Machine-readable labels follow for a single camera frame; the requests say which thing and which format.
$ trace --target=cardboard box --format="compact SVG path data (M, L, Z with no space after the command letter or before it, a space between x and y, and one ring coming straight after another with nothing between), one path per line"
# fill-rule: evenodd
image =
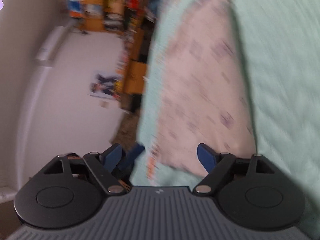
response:
M124 93L142 94L144 88L143 77L147 72L147 64L138 61L131 61L127 80L124 84Z

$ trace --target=floor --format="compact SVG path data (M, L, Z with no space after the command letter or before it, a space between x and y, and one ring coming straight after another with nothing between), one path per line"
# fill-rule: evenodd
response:
M20 227L13 200L0 204L0 240L6 239Z
M101 107L88 95L94 70L114 71L122 41L116 34L70 33L41 91L30 127L24 182L54 156L103 152L111 144L123 111L116 101Z

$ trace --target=brown carpet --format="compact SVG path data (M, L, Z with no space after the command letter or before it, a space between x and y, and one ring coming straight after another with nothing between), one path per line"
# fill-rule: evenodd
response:
M134 114L125 114L118 132L110 143L120 143L122 148L127 152L132 149L136 142L136 132L140 118L140 109Z
M0 240L6 239L20 227L13 200L0 204Z

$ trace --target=logo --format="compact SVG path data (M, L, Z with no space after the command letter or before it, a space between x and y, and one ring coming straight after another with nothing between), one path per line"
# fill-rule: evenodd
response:
M156 190L155 192L160 195L164 191L162 189L160 189L160 190Z

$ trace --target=gray ribbed top panel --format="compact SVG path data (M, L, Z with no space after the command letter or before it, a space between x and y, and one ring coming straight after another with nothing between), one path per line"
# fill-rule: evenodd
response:
M297 228L258 232L226 219L210 198L187 187L133 187L110 197L91 219L69 229L22 226L8 240L307 240Z

